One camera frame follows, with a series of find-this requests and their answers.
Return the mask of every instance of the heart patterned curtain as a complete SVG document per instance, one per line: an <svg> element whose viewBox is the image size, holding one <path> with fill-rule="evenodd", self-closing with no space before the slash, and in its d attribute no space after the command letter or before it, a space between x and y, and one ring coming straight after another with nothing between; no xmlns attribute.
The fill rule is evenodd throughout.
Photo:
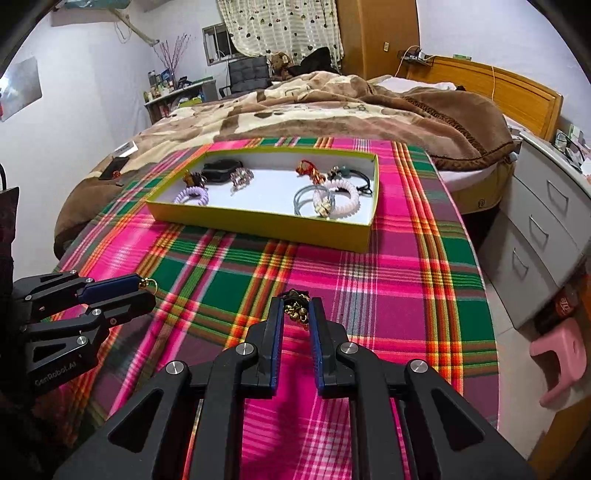
<svg viewBox="0 0 591 480"><path fill-rule="evenodd" d="M234 46L251 57L284 52L299 63L328 47L343 57L335 0L217 0Z"/></svg>

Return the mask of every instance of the drawer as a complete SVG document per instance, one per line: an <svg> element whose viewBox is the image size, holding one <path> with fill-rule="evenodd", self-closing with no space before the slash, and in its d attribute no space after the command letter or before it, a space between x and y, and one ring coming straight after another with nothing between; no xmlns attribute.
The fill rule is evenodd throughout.
<svg viewBox="0 0 591 480"><path fill-rule="evenodd" d="M562 285L579 262L580 250L556 217L515 177L509 180L501 211L542 259L554 282Z"/></svg>
<svg viewBox="0 0 591 480"><path fill-rule="evenodd" d="M558 219L575 244L585 249L591 237L591 199L546 155L523 142L514 176Z"/></svg>
<svg viewBox="0 0 591 480"><path fill-rule="evenodd" d="M515 328L533 317L557 291L542 260L499 212L478 255Z"/></svg>

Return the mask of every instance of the metal screw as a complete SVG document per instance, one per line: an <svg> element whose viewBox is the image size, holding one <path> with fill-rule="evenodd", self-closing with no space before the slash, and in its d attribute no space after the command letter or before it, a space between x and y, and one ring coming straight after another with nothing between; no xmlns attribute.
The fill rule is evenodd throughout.
<svg viewBox="0 0 591 480"><path fill-rule="evenodd" d="M180 372L184 370L184 365L182 362L178 360L173 360L166 366L167 373L171 375L178 375Z"/></svg>
<svg viewBox="0 0 591 480"><path fill-rule="evenodd" d="M352 353L357 353L359 351L359 345L353 342L341 343L340 351L346 353L347 355L351 355Z"/></svg>
<svg viewBox="0 0 591 480"><path fill-rule="evenodd" d="M427 365L427 362L424 360L413 360L412 362L410 362L410 370L417 374L425 373L428 368L429 366Z"/></svg>
<svg viewBox="0 0 591 480"><path fill-rule="evenodd" d="M236 353L238 355L250 355L254 351L255 351L255 348L251 343L240 343L236 347Z"/></svg>

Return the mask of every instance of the purple coil hair tie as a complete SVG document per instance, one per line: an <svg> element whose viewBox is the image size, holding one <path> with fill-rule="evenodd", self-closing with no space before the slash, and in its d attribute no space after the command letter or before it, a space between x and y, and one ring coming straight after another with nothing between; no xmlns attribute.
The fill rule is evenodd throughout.
<svg viewBox="0 0 591 480"><path fill-rule="evenodd" d="M207 205L209 202L209 195L207 190L201 187L187 187L182 190L174 199L174 203L185 203L187 200L195 200L197 205Z"/></svg>

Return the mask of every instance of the brown blanket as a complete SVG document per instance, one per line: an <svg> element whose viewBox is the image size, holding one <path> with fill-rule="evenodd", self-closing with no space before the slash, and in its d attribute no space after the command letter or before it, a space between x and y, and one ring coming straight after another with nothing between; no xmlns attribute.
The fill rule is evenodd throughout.
<svg viewBox="0 0 591 480"><path fill-rule="evenodd" d="M424 148L440 170L480 170L513 149L496 105L476 93L415 88L398 94L356 76L301 75L238 99L182 108L134 137L122 177L99 180L109 156L72 191L56 224L58 257L141 168L172 151L253 137L357 137Z"/></svg>

